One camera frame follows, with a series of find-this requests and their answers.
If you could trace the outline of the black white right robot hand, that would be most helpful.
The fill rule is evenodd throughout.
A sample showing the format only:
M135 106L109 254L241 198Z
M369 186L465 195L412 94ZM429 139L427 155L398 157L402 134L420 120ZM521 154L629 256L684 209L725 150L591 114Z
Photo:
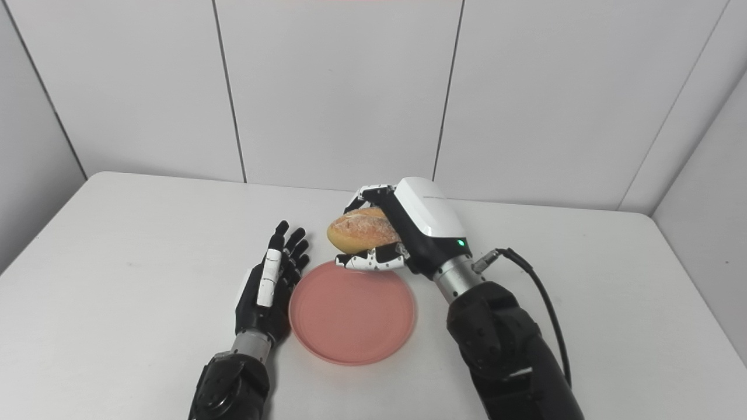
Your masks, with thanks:
M448 261L472 254L456 212L430 179L405 177L397 184L363 186L345 212L365 204L382 211L399 239L357 253L339 254L334 260L339 267L358 271L407 267L434 280L445 273Z

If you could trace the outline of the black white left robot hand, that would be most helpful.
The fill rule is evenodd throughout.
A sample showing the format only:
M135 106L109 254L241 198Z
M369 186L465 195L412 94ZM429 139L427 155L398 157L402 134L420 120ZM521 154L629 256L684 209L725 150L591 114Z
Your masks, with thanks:
M277 225L260 263L248 271L235 309L235 333L261 333L272 347L290 333L290 298L310 261L306 231L299 227L287 237L289 228L285 220Z

